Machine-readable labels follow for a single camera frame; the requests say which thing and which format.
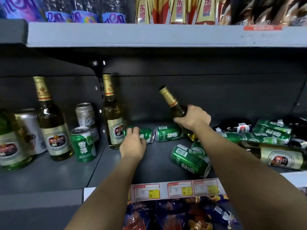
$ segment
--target hand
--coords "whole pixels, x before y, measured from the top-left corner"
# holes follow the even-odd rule
[[[122,158],[133,157],[140,161],[145,153],[146,140],[143,138],[140,140],[140,129],[138,127],[128,128],[127,135],[119,147]]]
[[[174,122],[182,125],[184,128],[195,132],[198,126],[203,124],[209,125],[211,122],[211,116],[202,108],[194,105],[188,105],[188,111],[186,116],[182,118],[174,118]]]

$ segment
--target bottle with blue label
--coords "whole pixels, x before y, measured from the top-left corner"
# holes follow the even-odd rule
[[[70,0],[43,0],[47,21],[50,23],[71,23]]]
[[[127,23],[126,0],[100,0],[103,23]]]
[[[41,0],[0,0],[0,6],[7,19],[46,22]]]
[[[71,0],[74,23],[98,23],[97,0]]]

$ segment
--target barcode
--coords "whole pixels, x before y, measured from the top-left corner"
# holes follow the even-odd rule
[[[220,134],[220,135],[223,136],[223,137],[227,137],[227,134],[226,134],[226,133],[218,133],[218,134]]]
[[[184,156],[184,157],[186,157],[187,154],[188,154],[188,152],[186,152],[186,151],[184,151],[180,148],[177,148],[176,153],[178,153],[178,154],[180,154],[181,156]]]

